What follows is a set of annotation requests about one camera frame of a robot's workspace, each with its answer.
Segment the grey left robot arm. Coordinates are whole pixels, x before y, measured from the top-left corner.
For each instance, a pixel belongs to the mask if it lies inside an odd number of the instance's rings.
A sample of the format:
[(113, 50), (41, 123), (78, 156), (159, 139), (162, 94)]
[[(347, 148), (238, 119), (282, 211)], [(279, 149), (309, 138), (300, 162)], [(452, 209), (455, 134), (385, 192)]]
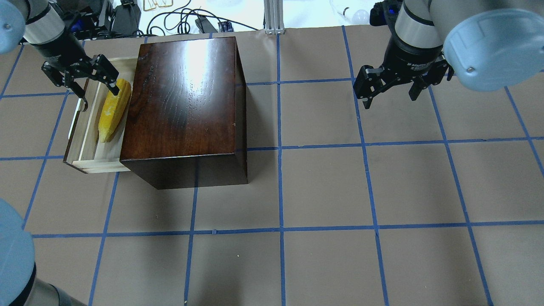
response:
[(77, 78), (103, 83), (117, 96), (119, 72), (102, 54), (89, 57), (58, 12), (46, 0), (2, 0), (0, 4), (0, 52), (11, 52), (24, 39), (45, 59), (41, 70), (57, 87), (78, 97), (85, 91)]

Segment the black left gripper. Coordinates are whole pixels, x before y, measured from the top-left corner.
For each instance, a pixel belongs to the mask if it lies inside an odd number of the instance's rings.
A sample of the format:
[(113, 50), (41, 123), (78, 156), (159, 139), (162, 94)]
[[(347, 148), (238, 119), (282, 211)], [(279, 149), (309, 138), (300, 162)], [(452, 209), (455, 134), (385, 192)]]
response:
[(117, 96), (119, 72), (103, 54), (91, 59), (84, 52), (83, 46), (70, 31), (65, 31), (56, 39), (47, 43), (33, 43), (39, 54), (45, 58), (41, 71), (56, 87), (66, 87), (77, 97), (85, 99), (85, 90), (74, 77), (89, 77), (106, 85)]

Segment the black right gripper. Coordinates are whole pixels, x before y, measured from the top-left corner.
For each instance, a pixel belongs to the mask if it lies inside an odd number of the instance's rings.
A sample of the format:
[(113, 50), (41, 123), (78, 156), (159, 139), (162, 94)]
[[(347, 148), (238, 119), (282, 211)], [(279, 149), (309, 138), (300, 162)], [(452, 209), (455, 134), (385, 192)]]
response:
[(443, 78), (450, 81), (454, 68), (445, 59), (439, 58), (442, 45), (434, 47), (412, 46), (404, 42), (393, 28), (381, 66), (361, 66), (353, 90), (361, 100), (365, 110), (369, 110), (373, 99), (391, 87), (414, 78), (408, 92), (411, 101), (416, 101), (420, 93), (430, 85), (439, 85)]

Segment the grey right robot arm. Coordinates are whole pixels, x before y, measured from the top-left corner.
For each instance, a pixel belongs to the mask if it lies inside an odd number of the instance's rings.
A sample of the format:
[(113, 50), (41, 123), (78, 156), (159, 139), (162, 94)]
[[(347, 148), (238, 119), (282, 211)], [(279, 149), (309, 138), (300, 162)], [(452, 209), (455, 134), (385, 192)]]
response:
[(542, 0), (384, 0), (370, 24), (391, 37), (381, 66), (362, 66), (352, 86), (365, 109), (397, 85), (411, 85), (412, 101), (453, 76), (470, 90), (496, 91), (544, 66)]

